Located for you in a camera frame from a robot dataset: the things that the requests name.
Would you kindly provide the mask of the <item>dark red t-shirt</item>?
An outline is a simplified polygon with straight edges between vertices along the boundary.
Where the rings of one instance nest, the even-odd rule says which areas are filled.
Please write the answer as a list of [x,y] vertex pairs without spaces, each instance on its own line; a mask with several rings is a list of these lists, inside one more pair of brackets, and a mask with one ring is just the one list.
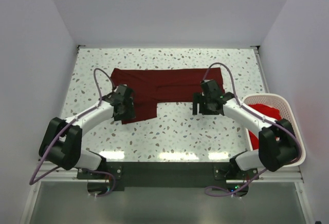
[[205,68],[174,70],[124,70],[115,68],[111,79],[116,85],[125,84],[135,92],[136,118],[122,124],[145,121],[157,117],[157,104],[192,102],[193,94],[201,92],[200,83]]

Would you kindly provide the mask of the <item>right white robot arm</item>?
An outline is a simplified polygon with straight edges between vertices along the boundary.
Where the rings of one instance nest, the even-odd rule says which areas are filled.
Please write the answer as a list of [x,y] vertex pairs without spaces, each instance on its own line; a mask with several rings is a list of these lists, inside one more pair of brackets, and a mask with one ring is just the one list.
[[215,80],[201,81],[202,92],[193,95],[193,114],[222,115],[240,123],[259,141],[256,150],[239,153],[230,159],[229,174],[241,179],[247,171],[263,167],[275,172],[298,162],[302,156],[293,125],[276,120],[243,103],[234,93],[223,93]]

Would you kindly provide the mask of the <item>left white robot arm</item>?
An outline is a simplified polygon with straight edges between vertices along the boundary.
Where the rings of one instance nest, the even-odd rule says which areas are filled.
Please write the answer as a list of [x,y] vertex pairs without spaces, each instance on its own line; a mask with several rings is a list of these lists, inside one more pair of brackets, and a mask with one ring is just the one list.
[[103,156],[82,149],[82,138],[106,120],[123,121],[135,118],[134,91],[119,85],[113,92],[77,115],[53,118],[39,148],[39,156],[65,169],[87,169],[95,179],[106,174]]

